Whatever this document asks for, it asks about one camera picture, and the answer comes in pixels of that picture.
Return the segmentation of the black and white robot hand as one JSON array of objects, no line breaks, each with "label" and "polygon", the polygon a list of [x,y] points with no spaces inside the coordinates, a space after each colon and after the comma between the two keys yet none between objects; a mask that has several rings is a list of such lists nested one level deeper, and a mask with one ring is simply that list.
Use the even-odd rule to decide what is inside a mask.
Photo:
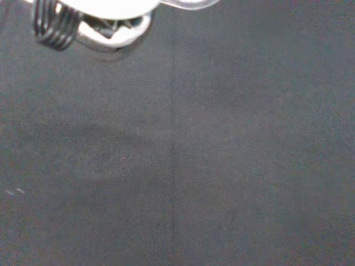
[{"label": "black and white robot hand", "polygon": [[74,42],[115,53],[149,30],[160,1],[32,1],[36,42],[63,51]]}]

